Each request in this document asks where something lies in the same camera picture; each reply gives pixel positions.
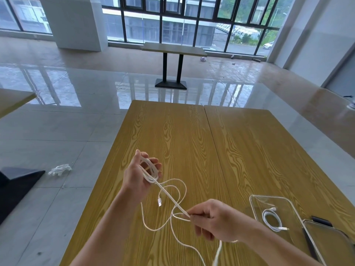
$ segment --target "person's left hand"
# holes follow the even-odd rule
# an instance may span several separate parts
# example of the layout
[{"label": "person's left hand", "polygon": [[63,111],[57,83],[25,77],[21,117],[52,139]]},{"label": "person's left hand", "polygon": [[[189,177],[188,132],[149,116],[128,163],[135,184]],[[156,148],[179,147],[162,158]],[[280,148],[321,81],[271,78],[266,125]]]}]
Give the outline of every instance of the person's left hand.
[{"label": "person's left hand", "polygon": [[[138,149],[133,156],[131,163],[128,165],[127,169],[123,174],[122,189],[129,189],[137,202],[141,202],[148,194],[151,184],[144,178],[142,169],[140,165],[151,174],[148,165],[145,162],[141,162],[141,156],[148,158],[155,167],[160,170],[162,164],[159,163],[157,158],[149,158],[146,152],[140,152]],[[158,173],[159,179],[162,177],[162,172]]]}]

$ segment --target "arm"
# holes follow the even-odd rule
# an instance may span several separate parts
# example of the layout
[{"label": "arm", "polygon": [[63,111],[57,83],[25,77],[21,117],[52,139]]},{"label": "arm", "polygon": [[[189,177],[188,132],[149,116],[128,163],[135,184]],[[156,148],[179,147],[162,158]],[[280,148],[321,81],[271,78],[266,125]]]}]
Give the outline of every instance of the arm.
[{"label": "arm", "polygon": [[[136,206],[146,197],[151,185],[139,167],[147,167],[145,163],[141,164],[141,156],[148,158],[147,153],[136,150],[124,172],[120,191],[70,266],[109,266],[122,261]],[[158,170],[161,169],[158,159],[149,159]]]},{"label": "arm", "polygon": [[208,200],[187,211],[198,236],[208,240],[244,242],[269,266],[321,266],[266,226],[251,217],[217,201]]}]

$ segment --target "table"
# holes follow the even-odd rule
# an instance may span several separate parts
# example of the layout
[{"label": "table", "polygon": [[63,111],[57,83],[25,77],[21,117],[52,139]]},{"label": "table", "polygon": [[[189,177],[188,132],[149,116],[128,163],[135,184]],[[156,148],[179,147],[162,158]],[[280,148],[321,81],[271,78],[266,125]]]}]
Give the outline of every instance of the table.
[{"label": "table", "polygon": [[[122,184],[136,148],[156,156],[164,179],[187,185],[181,206],[209,198],[253,216],[249,196],[285,196],[302,218],[329,219],[355,238],[355,208],[269,111],[215,106],[133,101],[105,161],[60,266],[67,266],[84,246]],[[177,183],[182,191],[183,186]],[[153,187],[143,203],[147,225],[159,227],[173,203]],[[211,265],[218,241],[194,236],[191,225],[173,221],[177,237],[195,246]],[[123,265],[202,265],[196,252],[179,245],[169,227],[144,228],[137,207]],[[220,265],[266,265],[243,243],[223,243]]]},{"label": "table", "polygon": [[[186,82],[181,81],[181,70],[182,70],[182,61],[184,55],[192,56],[202,56],[206,57],[207,53],[200,47],[191,47],[191,46],[180,46],[172,44],[160,44],[160,43],[149,43],[145,42],[141,47],[144,51],[155,51],[163,53],[163,79],[157,79],[155,82],[156,87],[160,88],[170,88],[170,89],[183,89],[186,90]],[[168,53],[179,54],[179,65],[178,65],[178,74],[176,76],[176,81],[166,79],[166,67],[168,62]]]},{"label": "table", "polygon": [[[36,98],[30,91],[0,89],[0,118]],[[45,171],[4,167],[0,171],[0,224]]]},{"label": "table", "polygon": [[251,194],[287,197],[302,219],[327,219],[355,239],[355,207],[268,110],[205,110],[234,208]]},{"label": "table", "polygon": [[0,89],[0,118],[36,98],[30,91]]}]

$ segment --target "crumpled plastic bag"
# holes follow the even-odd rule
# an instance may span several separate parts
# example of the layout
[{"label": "crumpled plastic bag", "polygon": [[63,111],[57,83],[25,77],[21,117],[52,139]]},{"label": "crumpled plastic bag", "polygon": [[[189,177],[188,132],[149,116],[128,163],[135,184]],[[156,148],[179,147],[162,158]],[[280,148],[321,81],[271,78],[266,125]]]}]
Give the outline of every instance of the crumpled plastic bag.
[{"label": "crumpled plastic bag", "polygon": [[69,164],[59,165],[59,166],[53,168],[48,174],[49,175],[56,175],[57,174],[58,176],[61,176],[65,170],[71,171],[71,167],[69,166]]}]

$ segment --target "coiled white cable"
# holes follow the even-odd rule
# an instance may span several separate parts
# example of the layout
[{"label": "coiled white cable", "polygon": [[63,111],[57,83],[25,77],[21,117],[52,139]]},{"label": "coiled white cable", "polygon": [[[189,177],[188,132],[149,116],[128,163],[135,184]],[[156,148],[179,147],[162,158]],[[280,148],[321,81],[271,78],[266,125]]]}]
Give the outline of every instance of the coiled white cable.
[{"label": "coiled white cable", "polygon": [[[171,210],[170,217],[167,219],[167,221],[166,221],[160,228],[158,228],[158,229],[151,229],[151,228],[149,228],[149,227],[146,225],[146,223],[145,223],[145,221],[144,221],[143,204],[141,203],[142,219],[143,219],[143,224],[144,224],[144,226],[145,226],[148,230],[150,230],[150,231],[152,231],[152,232],[156,232],[156,231],[162,229],[162,228],[168,223],[168,221],[170,220],[171,231],[173,232],[173,235],[174,235],[176,241],[177,241],[180,245],[183,245],[183,246],[186,246],[186,247],[189,247],[189,248],[192,248],[193,250],[195,250],[195,251],[197,252],[197,254],[199,255],[199,257],[201,258],[203,265],[206,266],[206,264],[205,264],[205,262],[204,262],[204,260],[203,260],[203,258],[202,258],[202,256],[201,256],[200,252],[199,252],[195,247],[180,242],[179,239],[176,237],[175,232],[174,232],[174,229],[173,229],[173,223],[172,223],[172,221],[171,221],[171,217],[174,217],[174,218],[180,219],[180,220],[184,220],[184,221],[190,221],[190,220],[188,220],[188,219],[183,219],[183,218],[181,218],[181,217],[176,216],[176,215],[180,215],[180,214],[185,214],[186,216],[190,217],[189,214],[188,214],[184,209],[182,209],[182,207],[180,206],[180,203],[181,203],[181,202],[183,201],[183,199],[185,198],[186,192],[187,192],[187,188],[186,188],[185,183],[184,183],[182,180],[177,179],[177,178],[172,178],[172,179],[169,179],[169,180],[164,181],[164,182],[162,182],[162,183],[158,183],[158,181],[157,181],[157,180],[158,180],[158,170],[157,170],[157,168],[155,167],[155,165],[154,165],[149,159],[144,158],[144,157],[141,157],[141,161],[145,162],[145,163],[148,165],[148,167],[150,168],[150,170],[151,170],[151,175],[149,175],[149,174],[147,173],[147,171],[141,166],[141,169],[142,169],[144,178],[145,178],[149,183],[157,184],[158,187],[161,189],[160,192],[163,191],[163,192],[173,201],[173,203],[175,204],[175,206],[174,206],[173,209]],[[178,189],[176,186],[174,186],[174,185],[167,185],[167,186],[164,186],[164,187],[162,186],[163,184],[165,184],[165,183],[167,183],[167,182],[169,182],[169,181],[172,181],[172,180],[178,180],[178,181],[182,182],[182,183],[184,184],[184,186],[185,186],[185,194],[184,194],[184,196],[182,197],[181,200],[180,200],[180,196],[181,196],[180,191],[179,191],[179,189]],[[167,188],[167,187],[174,187],[174,188],[177,189],[177,191],[178,191],[178,193],[179,193],[179,198],[178,198],[177,201],[175,201],[174,198],[166,191],[165,188]],[[161,205],[160,192],[159,192],[159,194],[158,194],[158,203],[159,203],[159,206]],[[174,209],[175,209],[176,207],[179,208],[182,213],[176,213],[176,214],[174,214]],[[215,256],[215,258],[214,258],[214,261],[213,261],[212,266],[217,266],[217,265],[218,265],[218,257],[219,257],[219,254],[220,254],[220,252],[221,252],[221,249],[222,249],[222,241],[219,241],[219,246],[218,246],[217,253],[216,253],[216,256]]]},{"label": "coiled white cable", "polygon": [[[267,216],[273,216],[277,222],[279,223],[278,227],[271,226],[269,222],[266,220]],[[262,218],[266,226],[268,226],[270,229],[272,229],[274,232],[280,232],[280,231],[286,231],[288,228],[282,227],[282,222],[280,217],[276,214],[276,207],[272,207],[269,209],[265,209],[262,213]]]}]

